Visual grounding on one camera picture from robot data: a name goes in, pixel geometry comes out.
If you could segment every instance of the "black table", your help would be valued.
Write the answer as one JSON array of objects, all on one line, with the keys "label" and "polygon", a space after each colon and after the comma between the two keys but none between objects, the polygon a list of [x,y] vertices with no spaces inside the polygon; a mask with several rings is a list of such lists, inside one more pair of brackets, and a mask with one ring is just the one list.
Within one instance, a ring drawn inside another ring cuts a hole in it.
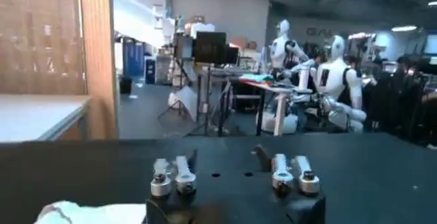
[{"label": "black table", "polygon": [[238,179],[259,169],[250,155],[257,143],[271,154],[309,157],[327,196],[327,223],[435,222],[437,153],[386,134],[0,145],[0,219],[32,223],[42,206],[63,199],[144,203],[155,158],[193,148],[198,174]]}]

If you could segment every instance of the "white cloth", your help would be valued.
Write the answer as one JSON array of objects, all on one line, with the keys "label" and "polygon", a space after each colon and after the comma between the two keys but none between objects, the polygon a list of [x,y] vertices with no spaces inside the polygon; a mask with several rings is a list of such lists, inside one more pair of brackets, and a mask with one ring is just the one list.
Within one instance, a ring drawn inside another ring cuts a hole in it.
[{"label": "white cloth", "polygon": [[45,206],[34,224],[141,224],[145,214],[145,204],[81,207],[59,201]]}]

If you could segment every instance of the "fluorescent light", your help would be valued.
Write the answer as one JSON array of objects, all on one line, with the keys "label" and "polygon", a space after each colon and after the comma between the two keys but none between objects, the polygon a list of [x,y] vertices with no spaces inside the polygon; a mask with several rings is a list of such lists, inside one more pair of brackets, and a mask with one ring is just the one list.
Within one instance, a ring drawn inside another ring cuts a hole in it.
[{"label": "fluorescent light", "polygon": [[393,32],[400,32],[400,31],[411,31],[417,29],[416,26],[403,26],[403,27],[394,27],[391,29]]},{"label": "fluorescent light", "polygon": [[349,35],[348,39],[360,39],[360,38],[374,38],[376,36],[376,34],[374,33],[364,33],[364,32],[360,32],[360,33],[354,33],[352,35]]}]

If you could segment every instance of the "white wall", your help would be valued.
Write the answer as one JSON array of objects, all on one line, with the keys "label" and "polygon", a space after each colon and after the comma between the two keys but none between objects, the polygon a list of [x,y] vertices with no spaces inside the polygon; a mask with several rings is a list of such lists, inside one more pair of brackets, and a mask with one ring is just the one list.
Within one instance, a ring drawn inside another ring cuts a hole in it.
[{"label": "white wall", "polygon": [[315,42],[323,44],[325,39],[334,35],[342,33],[348,35],[359,32],[371,33],[374,31],[374,28],[368,25],[333,20],[289,17],[288,21],[290,22],[290,38],[300,43]]},{"label": "white wall", "polygon": [[203,15],[227,39],[247,37],[257,42],[258,50],[266,40],[268,0],[173,0],[174,14],[184,18]]},{"label": "white wall", "polygon": [[164,22],[165,29],[154,28],[155,20],[152,11],[153,5],[165,6],[165,0],[113,0],[114,30],[155,47],[165,43],[165,31],[171,24]]},{"label": "white wall", "polygon": [[410,35],[410,32],[380,31],[376,34],[375,45],[386,47],[386,50],[381,52],[381,57],[396,61],[405,54]]}]

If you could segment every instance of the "person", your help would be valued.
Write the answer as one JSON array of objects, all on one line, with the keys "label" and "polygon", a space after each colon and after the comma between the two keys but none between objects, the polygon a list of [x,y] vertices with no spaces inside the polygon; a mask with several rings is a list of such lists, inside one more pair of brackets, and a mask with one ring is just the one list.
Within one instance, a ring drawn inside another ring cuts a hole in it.
[{"label": "person", "polygon": [[378,66],[380,66],[382,68],[382,63],[384,61],[387,61],[387,59],[383,59],[381,57],[380,53],[381,53],[381,50],[379,48],[376,48],[375,49],[375,59],[373,59],[372,63],[374,63],[374,64],[376,64],[376,65],[378,65]]}]

